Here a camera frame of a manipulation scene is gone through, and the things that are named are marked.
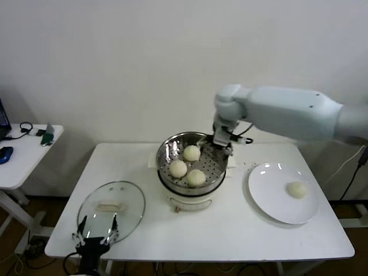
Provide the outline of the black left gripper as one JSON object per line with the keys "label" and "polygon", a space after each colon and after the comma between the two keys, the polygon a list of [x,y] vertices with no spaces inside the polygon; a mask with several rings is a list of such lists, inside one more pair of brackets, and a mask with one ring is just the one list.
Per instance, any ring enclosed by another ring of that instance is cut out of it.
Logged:
{"label": "black left gripper", "polygon": [[114,214],[112,226],[108,234],[103,237],[92,237],[84,240],[83,231],[86,225],[87,216],[84,216],[81,223],[78,224],[77,231],[72,234],[75,243],[76,252],[81,256],[79,272],[97,272],[100,257],[109,251],[109,245],[116,242],[119,231],[117,224],[117,215]]}

